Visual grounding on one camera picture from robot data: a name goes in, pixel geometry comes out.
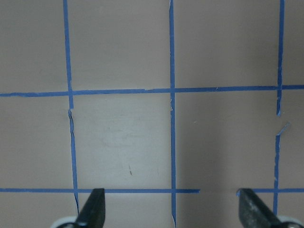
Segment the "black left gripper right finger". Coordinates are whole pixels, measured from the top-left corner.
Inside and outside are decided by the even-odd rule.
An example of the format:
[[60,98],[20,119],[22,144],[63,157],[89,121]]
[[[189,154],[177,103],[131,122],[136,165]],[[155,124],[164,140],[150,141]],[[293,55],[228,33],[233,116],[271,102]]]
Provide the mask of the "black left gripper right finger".
[[252,189],[238,191],[238,217],[244,228],[279,228],[281,221]]

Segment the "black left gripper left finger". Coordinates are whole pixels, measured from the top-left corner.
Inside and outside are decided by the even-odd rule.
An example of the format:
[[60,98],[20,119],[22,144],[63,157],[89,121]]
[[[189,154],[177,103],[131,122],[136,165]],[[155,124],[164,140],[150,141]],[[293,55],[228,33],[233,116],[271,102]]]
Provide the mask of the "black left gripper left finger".
[[78,217],[77,228],[102,228],[105,223],[105,190],[93,189]]

